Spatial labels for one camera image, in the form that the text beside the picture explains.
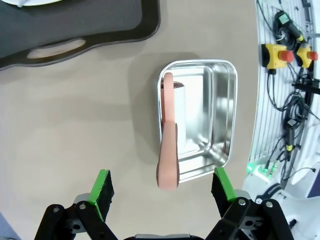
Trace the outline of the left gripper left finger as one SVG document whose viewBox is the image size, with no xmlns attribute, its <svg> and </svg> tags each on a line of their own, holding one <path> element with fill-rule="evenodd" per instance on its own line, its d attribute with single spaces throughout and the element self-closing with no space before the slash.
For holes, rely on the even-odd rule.
<svg viewBox="0 0 320 240">
<path fill-rule="evenodd" d="M 42 217 L 36 240 L 73 240 L 77 234 L 86 233 L 92 240 L 116 240 L 106 224 L 114 188 L 111 172 L 101 169 L 86 200 L 64 208 L 49 205 Z"/>
</svg>

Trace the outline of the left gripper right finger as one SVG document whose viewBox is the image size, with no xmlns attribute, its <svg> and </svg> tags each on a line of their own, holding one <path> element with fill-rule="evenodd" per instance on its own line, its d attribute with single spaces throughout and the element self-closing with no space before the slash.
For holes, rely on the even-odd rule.
<svg viewBox="0 0 320 240">
<path fill-rule="evenodd" d="M 236 192 L 224 168 L 217 167 L 211 193 L 221 219 L 207 240 L 292 240 L 294 237 L 280 204 L 274 199 L 255 203 Z"/>
</svg>

